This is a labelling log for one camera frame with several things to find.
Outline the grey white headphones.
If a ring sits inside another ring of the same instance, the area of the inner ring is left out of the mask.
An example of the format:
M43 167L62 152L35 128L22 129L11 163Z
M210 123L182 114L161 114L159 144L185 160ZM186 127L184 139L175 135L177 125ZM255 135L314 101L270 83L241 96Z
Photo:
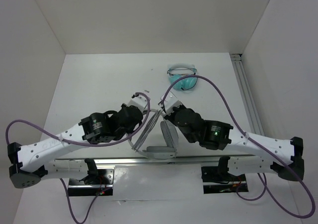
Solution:
M176 127L168 120L160 122L161 136L159 141L147 142L148 135L152 131L150 125L146 125L135 143L131 138L128 143L132 150L148 159L165 160L176 157L179 144Z

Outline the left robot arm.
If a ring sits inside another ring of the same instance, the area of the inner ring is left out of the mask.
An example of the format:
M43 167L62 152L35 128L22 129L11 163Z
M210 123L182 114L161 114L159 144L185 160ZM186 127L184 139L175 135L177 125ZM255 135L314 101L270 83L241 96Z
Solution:
M77 179L94 183L100 176L92 158L61 160L60 157L82 148L107 147L118 144L141 126L143 107L122 104L119 111L92 113L58 134L30 145L17 142L7 146L11 162L9 178L15 188L31 187L44 179Z

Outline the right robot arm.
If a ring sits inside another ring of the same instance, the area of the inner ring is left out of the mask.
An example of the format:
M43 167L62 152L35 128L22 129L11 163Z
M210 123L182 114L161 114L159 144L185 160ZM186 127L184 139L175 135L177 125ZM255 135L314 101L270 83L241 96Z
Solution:
M279 140L246 133L228 123L204 120L184 105L163 108L164 119L178 127L189 143L209 150L239 151L246 158L224 156L219 159L217 175L229 180L233 175L274 173L288 181L303 180L305 162L303 139Z

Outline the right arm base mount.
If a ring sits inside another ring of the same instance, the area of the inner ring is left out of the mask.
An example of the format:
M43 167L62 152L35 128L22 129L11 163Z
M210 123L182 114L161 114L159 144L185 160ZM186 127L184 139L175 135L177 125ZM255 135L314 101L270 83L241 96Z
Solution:
M229 173L230 156L199 157L204 194L248 192L246 176Z

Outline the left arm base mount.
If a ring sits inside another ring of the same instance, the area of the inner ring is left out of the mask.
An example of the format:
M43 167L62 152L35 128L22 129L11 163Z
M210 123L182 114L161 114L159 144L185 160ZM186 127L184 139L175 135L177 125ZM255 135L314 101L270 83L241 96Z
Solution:
M87 168L84 171L84 178L70 178L67 184L67 194L70 197L88 196L112 196L114 184L114 166L98 168L95 160L87 158L83 160L81 167Z

